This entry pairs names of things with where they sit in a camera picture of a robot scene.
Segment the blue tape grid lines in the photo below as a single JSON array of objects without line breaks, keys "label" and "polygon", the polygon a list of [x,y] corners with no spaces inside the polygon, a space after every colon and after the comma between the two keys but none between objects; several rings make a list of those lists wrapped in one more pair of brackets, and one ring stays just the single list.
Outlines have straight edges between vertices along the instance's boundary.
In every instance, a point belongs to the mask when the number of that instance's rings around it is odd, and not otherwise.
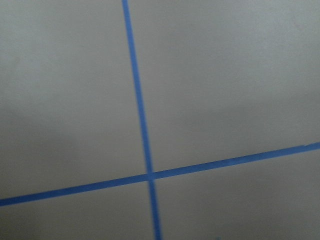
[{"label": "blue tape grid lines", "polygon": [[319,150],[320,144],[318,142],[315,142],[311,144],[282,148],[282,149],[250,154],[245,156],[239,156],[234,158],[228,158],[228,159],[223,159],[218,161],[211,161],[207,163],[178,167],[178,168],[162,170],[162,171],[154,171],[149,133],[148,133],[148,124],[147,124],[147,118],[145,114],[144,98],[143,98],[143,92],[142,92],[141,81],[140,81],[139,65],[138,65],[137,55],[136,55],[135,39],[134,39],[134,33],[132,28],[132,22],[131,22],[130,7],[129,7],[128,1],[126,0],[123,0],[121,4],[122,4],[125,30],[126,30],[128,52],[130,57],[131,72],[132,72],[133,86],[134,86],[134,92],[135,92],[137,113],[139,118],[141,143],[142,143],[146,173],[140,174],[140,175],[123,177],[123,178],[111,179],[106,181],[100,181],[100,182],[95,182],[90,184],[83,184],[78,186],[61,188],[56,190],[43,191],[43,192],[38,192],[33,194],[3,198],[0,201],[0,205],[2,207],[146,182],[148,184],[148,193],[149,193],[149,199],[150,199],[150,205],[151,205],[154,238],[156,240],[161,240],[163,236],[162,236],[162,228],[161,228],[155,180]]}]

